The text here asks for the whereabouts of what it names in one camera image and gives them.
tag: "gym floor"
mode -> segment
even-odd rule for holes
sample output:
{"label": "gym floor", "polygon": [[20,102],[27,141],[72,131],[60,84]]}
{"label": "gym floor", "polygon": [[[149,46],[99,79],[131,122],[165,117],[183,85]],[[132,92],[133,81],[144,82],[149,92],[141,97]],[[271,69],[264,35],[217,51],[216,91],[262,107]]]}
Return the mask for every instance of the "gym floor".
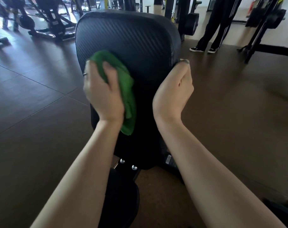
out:
{"label": "gym floor", "polygon": [[[27,228],[90,135],[89,103],[74,40],[54,44],[0,29],[0,228]],[[191,53],[194,93],[182,115],[191,132],[259,198],[288,199],[288,57],[238,46]],[[131,227],[204,227],[185,186],[155,167],[136,183]]]}

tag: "hand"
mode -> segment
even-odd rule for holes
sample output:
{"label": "hand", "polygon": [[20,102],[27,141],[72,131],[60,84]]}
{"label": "hand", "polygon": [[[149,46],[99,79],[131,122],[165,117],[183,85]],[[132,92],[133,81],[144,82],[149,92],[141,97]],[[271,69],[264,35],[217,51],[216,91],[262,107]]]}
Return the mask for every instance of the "hand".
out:
{"label": "hand", "polygon": [[181,112],[193,92],[189,63],[174,66],[153,98],[155,120],[181,120]]}
{"label": "hand", "polygon": [[103,69],[108,84],[99,75],[96,64],[87,61],[84,76],[84,92],[100,120],[119,121],[123,123],[124,105],[118,83],[118,74],[108,62],[103,62]]}

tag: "track pants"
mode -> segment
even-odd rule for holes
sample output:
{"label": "track pants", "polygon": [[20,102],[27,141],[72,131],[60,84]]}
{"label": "track pants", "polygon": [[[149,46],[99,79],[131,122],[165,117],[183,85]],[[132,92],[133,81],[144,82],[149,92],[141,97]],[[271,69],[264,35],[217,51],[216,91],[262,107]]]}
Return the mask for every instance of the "track pants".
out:
{"label": "track pants", "polygon": [[211,45],[211,48],[218,49],[220,47],[229,31],[241,1],[242,0],[216,0],[205,33],[198,42],[197,48],[199,50],[204,51],[206,49],[208,42],[217,31],[219,25],[218,35]]}

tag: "white shoe sole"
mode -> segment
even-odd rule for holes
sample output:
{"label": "white shoe sole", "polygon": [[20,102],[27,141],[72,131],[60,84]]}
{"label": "white shoe sole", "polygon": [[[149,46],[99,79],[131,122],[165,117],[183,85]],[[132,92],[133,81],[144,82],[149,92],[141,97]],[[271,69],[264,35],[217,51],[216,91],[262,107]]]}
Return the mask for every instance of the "white shoe sole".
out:
{"label": "white shoe sole", "polygon": [[216,51],[210,51],[210,50],[207,51],[207,53],[216,53],[216,52],[217,52],[217,50]]}
{"label": "white shoe sole", "polygon": [[191,48],[189,48],[189,50],[190,50],[191,52],[204,52],[204,51],[202,51],[202,50],[194,50],[194,49],[191,49]]}

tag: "forearm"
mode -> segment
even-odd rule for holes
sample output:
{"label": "forearm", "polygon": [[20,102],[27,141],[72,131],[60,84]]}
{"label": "forearm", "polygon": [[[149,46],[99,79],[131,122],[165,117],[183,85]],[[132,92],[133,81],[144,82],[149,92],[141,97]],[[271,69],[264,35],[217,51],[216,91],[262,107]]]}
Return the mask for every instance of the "forearm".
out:
{"label": "forearm", "polygon": [[181,121],[157,126],[207,227],[285,227]]}
{"label": "forearm", "polygon": [[120,122],[100,121],[31,228],[97,227]]}

